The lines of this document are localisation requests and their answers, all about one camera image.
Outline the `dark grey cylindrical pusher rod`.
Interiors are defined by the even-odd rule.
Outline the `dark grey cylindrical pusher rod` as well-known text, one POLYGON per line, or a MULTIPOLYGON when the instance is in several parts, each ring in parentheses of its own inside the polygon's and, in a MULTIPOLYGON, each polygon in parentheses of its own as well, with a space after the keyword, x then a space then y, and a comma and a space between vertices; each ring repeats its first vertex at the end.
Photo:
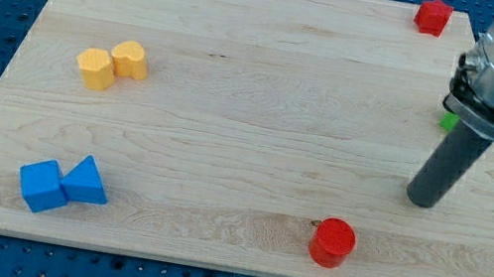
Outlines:
POLYGON ((493 143, 459 121, 407 186, 418 207, 433 208, 493 143))

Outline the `green block behind arm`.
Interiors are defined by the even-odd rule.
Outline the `green block behind arm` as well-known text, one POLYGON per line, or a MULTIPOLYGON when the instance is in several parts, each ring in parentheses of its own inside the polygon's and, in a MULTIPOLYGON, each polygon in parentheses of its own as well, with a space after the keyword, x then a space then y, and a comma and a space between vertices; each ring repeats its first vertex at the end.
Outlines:
POLYGON ((453 114, 453 112, 446 111, 438 124, 441 127, 441 129, 446 130, 446 132, 449 132, 454 128, 454 126, 456 125, 456 123, 458 123, 458 121, 459 121, 458 115, 453 114))

